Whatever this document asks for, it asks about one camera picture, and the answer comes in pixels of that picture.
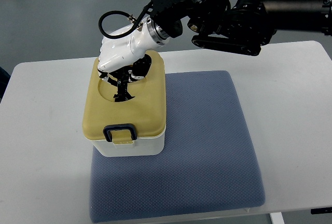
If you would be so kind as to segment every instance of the screw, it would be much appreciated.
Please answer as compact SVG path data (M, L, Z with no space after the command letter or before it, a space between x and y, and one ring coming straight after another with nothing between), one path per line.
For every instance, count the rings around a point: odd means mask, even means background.
M192 31L194 31L194 32L197 32L197 30L198 30L198 27L196 26L196 25L192 25L192 26L190 26L190 29L192 30Z

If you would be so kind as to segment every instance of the black cable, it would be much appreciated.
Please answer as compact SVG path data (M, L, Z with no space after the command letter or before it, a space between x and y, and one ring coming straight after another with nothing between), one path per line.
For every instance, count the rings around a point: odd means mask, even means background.
M137 20L134 22L133 26L125 33L122 33L120 35L116 35L116 36L112 36L112 35L108 35L104 29L103 29L103 21L106 17L108 16L111 16L111 15L122 15L122 16L125 16L127 18L130 17L130 15L124 11L120 11L120 10L113 10L113 11L109 11L109 12L106 12L104 15L102 15L99 19L99 22L98 22L98 27L99 27L99 30L100 32L103 34L103 36L109 38L109 39L119 39L119 38L122 38L122 37L125 37L125 36L128 36L130 33L132 33L138 26L139 24L141 23L141 20L143 19L144 15L148 13L148 10L151 8L152 6L152 1L150 1L150 3L148 3L142 10L141 14L139 15L139 17L137 18Z

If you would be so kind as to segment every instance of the black bracket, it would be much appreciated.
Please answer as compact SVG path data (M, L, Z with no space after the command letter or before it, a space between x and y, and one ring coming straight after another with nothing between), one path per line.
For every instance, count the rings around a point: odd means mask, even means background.
M103 133L107 140L107 142L112 142L112 134L111 131L119 131L119 130L129 130L131 134L131 139L137 139L136 128L133 124L111 124L104 127Z

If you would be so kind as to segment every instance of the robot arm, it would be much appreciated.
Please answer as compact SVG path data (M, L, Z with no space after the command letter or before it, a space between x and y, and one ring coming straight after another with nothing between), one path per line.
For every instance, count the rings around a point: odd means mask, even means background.
M132 24L109 35L102 22L115 13L127 16ZM145 51L180 36L185 16L190 18L188 27L197 33L194 45L245 55L258 55L277 30L332 35L332 0L238 0L233 8L229 0L151 0L137 20L121 11L107 12L99 20L105 37L98 70L102 79L118 87L118 101L130 99L127 83L148 72L148 66L143 66L149 63Z

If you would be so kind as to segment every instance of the storage box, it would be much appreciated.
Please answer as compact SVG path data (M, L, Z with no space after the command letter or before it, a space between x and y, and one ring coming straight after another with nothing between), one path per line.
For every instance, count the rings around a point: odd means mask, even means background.
M115 102L117 88L98 76L95 60L82 122L83 133L106 157L156 155L163 150L166 128L164 63L155 51L147 76L128 84L134 96Z

